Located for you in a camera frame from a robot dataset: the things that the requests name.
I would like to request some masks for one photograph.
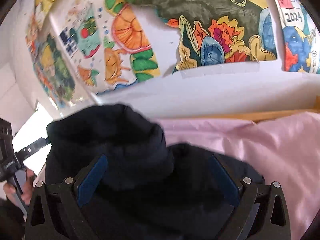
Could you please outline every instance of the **pink fabric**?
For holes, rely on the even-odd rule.
[[[227,119],[157,119],[167,145],[188,142],[251,164],[279,181],[291,239],[299,240],[320,208],[320,114],[302,113],[255,124]]]

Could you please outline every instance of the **human hand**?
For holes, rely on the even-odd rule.
[[[22,201],[26,203],[26,205],[30,204],[30,200],[33,193],[33,181],[35,173],[32,170],[26,169],[27,178],[25,184],[21,187],[23,194],[21,195]],[[7,195],[7,198],[16,206],[17,203],[15,201],[15,198],[13,194],[16,192],[16,189],[14,186],[12,186],[10,183],[6,183],[3,186],[4,193]]]

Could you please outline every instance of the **white wall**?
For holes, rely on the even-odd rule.
[[[0,117],[11,122],[15,134],[32,114],[33,108],[21,93],[7,63],[0,68]]]

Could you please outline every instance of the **cartoon character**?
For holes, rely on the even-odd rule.
[[[114,85],[116,82],[129,82],[129,80],[127,79],[120,78],[121,70],[131,70],[128,67],[121,66],[122,60],[119,56],[120,53],[126,54],[126,51],[124,51],[123,49],[113,50],[112,48],[105,48],[104,50],[104,58],[106,62],[105,81],[110,85]]]

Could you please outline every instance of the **green leaf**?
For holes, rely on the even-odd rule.
[[[61,58],[61,53],[60,51],[58,51],[57,49],[54,51],[53,53],[53,58],[55,61],[57,61],[57,59]]]
[[[104,36],[104,38],[103,38],[103,47],[104,48],[107,47],[108,42],[109,42],[109,39],[107,38],[107,36]]]
[[[76,43],[78,43],[78,35],[74,28],[71,28],[69,31],[70,38],[72,38]]]
[[[64,87],[65,94],[63,95],[63,98],[70,101],[73,96],[74,90],[71,87]]]
[[[133,54],[133,56],[135,58],[140,58],[140,59],[150,59],[153,56],[153,50],[152,49],[148,49],[146,51]]]
[[[146,81],[148,79],[153,78],[153,75],[146,74],[146,73],[136,73],[136,77],[139,82],[143,82],[143,81]]]
[[[99,74],[100,74],[100,72],[98,70],[96,70],[96,69],[91,70],[91,76],[97,76]]]
[[[110,42],[108,42],[107,44],[106,44],[106,48],[110,48],[110,49],[112,49],[114,46],[115,46],[115,42],[114,41],[110,41]]]
[[[105,6],[108,10],[111,10],[115,5],[116,0],[105,0]]]
[[[156,69],[157,67],[158,67],[158,64],[149,59],[135,59],[132,62],[132,68],[134,71]]]
[[[63,79],[68,79],[71,77],[69,70],[67,69],[64,61],[61,57],[57,58],[57,61],[54,63],[56,72],[58,72]]]
[[[54,52],[55,49],[57,48],[56,42],[54,41],[50,33],[47,36],[47,43],[49,44],[51,51]]]
[[[113,8],[113,11],[114,11],[116,14],[118,14],[118,13],[121,11],[123,5],[124,5],[123,2],[118,3],[118,4]]]

